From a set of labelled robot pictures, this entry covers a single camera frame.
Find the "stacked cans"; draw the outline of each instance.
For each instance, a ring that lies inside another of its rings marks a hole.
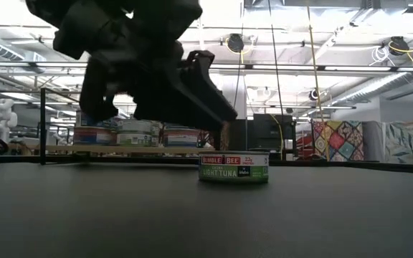
[[[133,119],[119,121],[117,144],[129,147],[151,147],[152,122]]]

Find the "white wall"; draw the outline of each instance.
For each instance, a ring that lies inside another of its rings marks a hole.
[[[382,100],[380,107],[382,122],[413,122],[413,102]]]
[[[380,99],[374,97],[370,103],[356,104],[355,110],[336,110],[331,120],[380,121]]]
[[[222,94],[229,101],[230,105],[234,106],[237,111],[237,119],[246,119],[247,116],[247,94],[243,77],[240,77],[237,91],[237,76],[222,77]]]

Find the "ceiling pipe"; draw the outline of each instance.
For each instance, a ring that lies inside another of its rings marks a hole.
[[[358,103],[384,92],[408,85],[412,81],[413,73],[411,72],[398,72],[383,78],[374,78],[333,98],[332,103],[330,103],[330,101],[326,101],[323,104],[344,105],[346,103]]]

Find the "robotic arm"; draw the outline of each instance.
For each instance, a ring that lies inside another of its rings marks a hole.
[[[80,107],[96,121],[118,114],[116,94],[133,96],[135,118],[220,130],[237,117],[209,78],[214,55],[177,39],[198,19],[198,0],[27,0],[31,13],[59,28],[54,49],[90,54]],[[126,13],[133,13],[129,19]]]

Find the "gray tabletop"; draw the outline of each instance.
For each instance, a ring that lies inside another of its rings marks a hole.
[[[413,257],[413,174],[0,164],[0,257]]]

